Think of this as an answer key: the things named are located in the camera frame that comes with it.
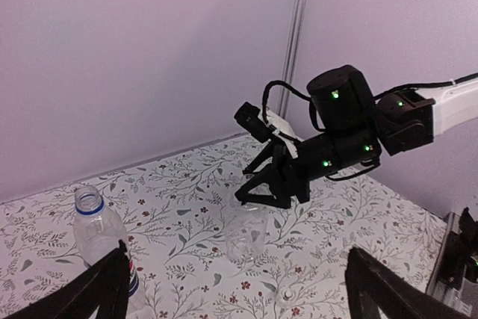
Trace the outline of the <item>clear plastic bottle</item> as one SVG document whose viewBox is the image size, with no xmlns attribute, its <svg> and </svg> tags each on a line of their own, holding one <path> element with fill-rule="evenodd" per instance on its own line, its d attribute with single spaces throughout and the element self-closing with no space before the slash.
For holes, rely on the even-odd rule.
<svg viewBox="0 0 478 319">
<path fill-rule="evenodd" d="M 226 211 L 225 245 L 227 257 L 238 264 L 256 260 L 264 251 L 268 223 L 266 206 L 236 199 Z"/>
</svg>

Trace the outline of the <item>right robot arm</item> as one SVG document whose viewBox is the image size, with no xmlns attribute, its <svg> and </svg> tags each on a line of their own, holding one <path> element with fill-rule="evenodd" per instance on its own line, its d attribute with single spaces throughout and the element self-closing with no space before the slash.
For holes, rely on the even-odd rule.
<svg viewBox="0 0 478 319">
<path fill-rule="evenodd" d="M 369 173 L 380 155 L 396 155 L 432 143 L 440 134 L 477 118 L 477 75 L 435 83 L 403 84 L 372 94 L 363 74 L 345 65 L 312 79 L 302 94 L 316 135 L 298 138 L 268 107 L 271 81 L 261 105 L 243 104 L 236 122 L 264 148 L 244 169 L 236 192 L 242 204 L 288 209 L 310 200 L 310 184 L 339 180 L 339 172 L 361 165 Z"/>
</svg>

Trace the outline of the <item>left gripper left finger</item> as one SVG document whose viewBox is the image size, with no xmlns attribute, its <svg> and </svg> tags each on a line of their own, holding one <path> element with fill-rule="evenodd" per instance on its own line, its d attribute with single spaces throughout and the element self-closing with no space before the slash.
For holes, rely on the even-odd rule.
<svg viewBox="0 0 478 319">
<path fill-rule="evenodd" d="M 123 241 L 56 292 L 11 314 L 23 318 L 125 318 L 129 261 Z"/>
</svg>

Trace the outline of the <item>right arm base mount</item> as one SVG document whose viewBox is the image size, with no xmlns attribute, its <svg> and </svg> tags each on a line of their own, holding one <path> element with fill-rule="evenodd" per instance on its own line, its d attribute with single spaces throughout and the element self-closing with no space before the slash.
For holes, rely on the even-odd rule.
<svg viewBox="0 0 478 319">
<path fill-rule="evenodd" d="M 477 221 L 472 218 L 469 207 L 459 216 L 459 233 L 450 231 L 444 243 L 444 254 L 438 277 L 450 288 L 460 289 L 465 267 L 477 254 Z"/>
</svg>

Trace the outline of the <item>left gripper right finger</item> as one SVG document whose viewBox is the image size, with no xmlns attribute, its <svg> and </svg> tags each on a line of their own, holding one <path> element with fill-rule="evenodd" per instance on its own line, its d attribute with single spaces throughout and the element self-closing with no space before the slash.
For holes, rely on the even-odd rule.
<svg viewBox="0 0 478 319">
<path fill-rule="evenodd" d="M 463 312 L 419 291 L 374 258 L 353 247 L 345 284 L 351 318 L 466 318 Z"/>
</svg>

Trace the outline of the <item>white clear bottle cap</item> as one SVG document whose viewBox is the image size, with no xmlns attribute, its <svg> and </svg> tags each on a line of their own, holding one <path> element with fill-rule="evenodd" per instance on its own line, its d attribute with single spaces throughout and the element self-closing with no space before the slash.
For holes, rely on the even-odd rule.
<svg viewBox="0 0 478 319">
<path fill-rule="evenodd" d="M 294 306 L 298 294 L 292 287 L 281 287 L 276 292 L 275 302 L 280 308 L 286 309 Z"/>
</svg>

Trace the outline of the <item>Pepsi label plastic bottle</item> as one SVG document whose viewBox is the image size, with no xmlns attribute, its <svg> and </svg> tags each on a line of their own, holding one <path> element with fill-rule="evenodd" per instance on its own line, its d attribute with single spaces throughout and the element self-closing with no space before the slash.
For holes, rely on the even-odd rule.
<svg viewBox="0 0 478 319">
<path fill-rule="evenodd" d="M 81 257 L 93 265 L 119 246 L 128 242 L 128 235 L 120 216 L 110 209 L 100 192 L 91 185 L 75 192 L 73 234 Z M 131 253 L 126 253 L 130 272 L 127 318 L 153 318 L 152 307 L 140 282 Z"/>
</svg>

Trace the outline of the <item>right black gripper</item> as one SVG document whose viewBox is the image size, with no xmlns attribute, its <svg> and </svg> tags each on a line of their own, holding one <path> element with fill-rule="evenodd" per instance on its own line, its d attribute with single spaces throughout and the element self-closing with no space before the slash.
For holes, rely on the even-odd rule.
<svg viewBox="0 0 478 319">
<path fill-rule="evenodd" d="M 255 172 L 271 158 L 272 170 Z M 310 201 L 310 185 L 299 176 L 293 159 L 283 144 L 267 144 L 243 170 L 240 187 L 234 198 L 241 204 L 271 208 L 290 208 L 292 198 L 299 203 Z"/>
</svg>

